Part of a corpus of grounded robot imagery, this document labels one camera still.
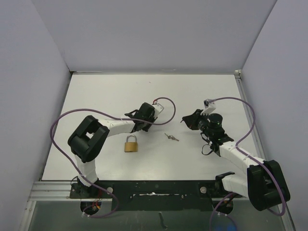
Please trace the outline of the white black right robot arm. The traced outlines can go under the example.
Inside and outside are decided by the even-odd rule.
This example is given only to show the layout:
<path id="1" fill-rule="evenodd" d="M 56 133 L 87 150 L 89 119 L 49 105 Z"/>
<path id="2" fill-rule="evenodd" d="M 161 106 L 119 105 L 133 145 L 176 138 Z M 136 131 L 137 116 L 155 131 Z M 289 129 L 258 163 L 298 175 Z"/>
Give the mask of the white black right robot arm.
<path id="1" fill-rule="evenodd" d="M 234 172 L 217 175 L 215 193 L 224 197 L 233 192 L 246 197 L 258 211 L 288 202 L 291 196 L 279 163 L 263 160 L 243 148 L 237 148 L 234 139 L 223 129 L 222 120 L 220 114 L 202 114 L 201 109 L 182 118 L 189 129 L 201 132 L 211 152 L 229 160 L 245 174 L 243 177 Z"/>

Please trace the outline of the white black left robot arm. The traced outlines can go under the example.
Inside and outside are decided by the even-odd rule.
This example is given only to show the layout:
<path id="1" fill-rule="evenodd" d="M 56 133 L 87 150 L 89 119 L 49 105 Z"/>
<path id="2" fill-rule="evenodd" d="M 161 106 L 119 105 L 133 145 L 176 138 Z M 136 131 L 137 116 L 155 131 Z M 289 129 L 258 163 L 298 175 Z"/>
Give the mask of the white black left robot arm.
<path id="1" fill-rule="evenodd" d="M 88 198 L 98 192 L 95 158 L 108 137 L 134 133 L 140 130 L 148 131 L 151 124 L 157 120 L 164 110 L 159 104 L 143 103 L 138 110 L 124 114 L 120 120 L 98 120 L 93 116 L 86 116 L 68 139 L 68 145 L 75 155 L 77 167 L 80 170 L 78 180 L 82 184 L 81 192 Z"/>

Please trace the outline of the large brass padlock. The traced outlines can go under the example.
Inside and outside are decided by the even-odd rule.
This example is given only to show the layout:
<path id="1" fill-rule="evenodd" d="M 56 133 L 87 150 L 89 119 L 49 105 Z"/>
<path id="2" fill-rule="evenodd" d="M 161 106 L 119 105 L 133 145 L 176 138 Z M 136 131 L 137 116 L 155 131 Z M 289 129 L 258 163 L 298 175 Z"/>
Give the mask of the large brass padlock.
<path id="1" fill-rule="evenodd" d="M 138 151 L 137 137 L 134 134 L 130 134 L 126 137 L 126 142 L 124 144 L 125 153 L 135 153 Z"/>

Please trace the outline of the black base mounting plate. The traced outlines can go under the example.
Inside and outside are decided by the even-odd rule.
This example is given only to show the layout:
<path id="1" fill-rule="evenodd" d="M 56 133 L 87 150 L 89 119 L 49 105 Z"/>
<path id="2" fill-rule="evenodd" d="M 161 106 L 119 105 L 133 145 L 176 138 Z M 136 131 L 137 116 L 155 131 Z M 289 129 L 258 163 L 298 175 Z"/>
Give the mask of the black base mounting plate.
<path id="1" fill-rule="evenodd" d="M 109 214 L 119 211 L 212 211 L 229 214 L 233 200 L 241 196 L 221 192 L 215 180 L 98 180 L 96 187 L 71 184 L 69 197 L 79 199 L 80 209 L 98 216 L 104 202 L 110 202 Z"/>

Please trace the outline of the aluminium right frame rail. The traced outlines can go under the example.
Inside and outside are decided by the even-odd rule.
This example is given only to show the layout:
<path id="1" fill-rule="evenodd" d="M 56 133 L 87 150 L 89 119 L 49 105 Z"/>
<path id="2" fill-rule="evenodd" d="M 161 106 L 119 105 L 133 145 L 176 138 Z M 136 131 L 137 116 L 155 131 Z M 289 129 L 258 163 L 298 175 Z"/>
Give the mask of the aluminium right frame rail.
<path id="1" fill-rule="evenodd" d="M 250 157 L 254 157 L 257 160 L 261 160 L 261 159 L 267 160 L 267 157 L 265 155 L 265 151 L 261 143 L 261 138 L 257 130 L 256 116 L 254 116 L 253 110 L 248 105 L 248 99 L 247 99 L 247 96 L 244 90 L 244 85 L 242 83 L 241 70 L 236 70 L 234 73 L 234 76 L 235 76 L 235 80 L 238 86 L 240 97 L 243 101 L 245 101 L 243 105 L 244 105 L 244 110 L 247 116 L 249 126 L 250 128 L 253 128 L 250 134 L 252 135 L 252 138 L 254 141 L 254 145 L 257 151 L 257 156 L 251 155 L 250 152 L 248 152 L 248 154 L 250 154 L 249 156 L 245 156 L 241 152 L 236 151 L 236 149 L 234 148 L 232 152 L 233 153 L 237 152 L 237 154 L 235 155 L 236 157 L 231 158 L 231 162 L 234 163 L 240 170 L 242 170 L 243 172 L 246 172 L 244 169 L 248 168 L 249 164 L 257 165 L 257 163 L 254 162 Z"/>

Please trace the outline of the aluminium frame rail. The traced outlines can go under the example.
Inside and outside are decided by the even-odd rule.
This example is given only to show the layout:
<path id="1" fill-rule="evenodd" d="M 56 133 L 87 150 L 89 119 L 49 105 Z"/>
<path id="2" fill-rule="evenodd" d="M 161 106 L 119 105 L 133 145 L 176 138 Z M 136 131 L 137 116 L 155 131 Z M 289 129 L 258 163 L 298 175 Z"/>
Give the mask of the aluminium frame rail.
<path id="1" fill-rule="evenodd" d="M 220 197 L 206 181 L 106 181 L 117 199 L 90 198 L 67 181 L 36 182 L 22 231 L 292 231 L 289 214 L 257 211 L 236 197 L 214 209 Z"/>
<path id="2" fill-rule="evenodd" d="M 250 134 L 252 135 L 252 138 L 254 141 L 254 145 L 257 151 L 257 156 L 251 155 L 250 152 L 248 152 L 248 154 L 250 154 L 249 156 L 245 156 L 241 152 L 236 151 L 236 149 L 234 148 L 232 152 L 233 153 L 237 152 L 237 154 L 235 155 L 236 157 L 231 158 L 231 162 L 234 163 L 240 170 L 242 170 L 243 172 L 246 172 L 244 169 L 248 168 L 249 164 L 257 165 L 257 163 L 254 162 L 250 157 L 254 157 L 257 160 L 261 160 L 261 159 L 267 160 L 267 157 L 265 155 L 265 151 L 261 143 L 261 138 L 257 130 L 256 116 L 254 116 L 253 110 L 248 105 L 248 99 L 247 99 L 247 96 L 244 90 L 244 85 L 242 83 L 241 70 L 236 70 L 234 73 L 234 76 L 235 76 L 235 80 L 238 86 L 240 97 L 243 101 L 245 101 L 243 105 L 244 105 L 244 110 L 247 116 L 249 126 L 250 128 L 253 128 Z"/>

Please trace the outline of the aluminium front frame rail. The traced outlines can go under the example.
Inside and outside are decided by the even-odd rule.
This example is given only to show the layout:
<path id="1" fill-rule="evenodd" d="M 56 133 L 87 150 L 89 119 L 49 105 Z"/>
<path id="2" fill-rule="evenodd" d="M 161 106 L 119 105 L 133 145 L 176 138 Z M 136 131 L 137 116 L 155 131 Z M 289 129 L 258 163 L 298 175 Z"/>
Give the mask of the aluminium front frame rail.
<path id="1" fill-rule="evenodd" d="M 236 197 L 214 209 L 220 197 L 206 181 L 106 181 L 117 199 L 90 198 L 67 181 L 36 182 L 22 231 L 292 231 L 289 214 L 257 211 Z"/>

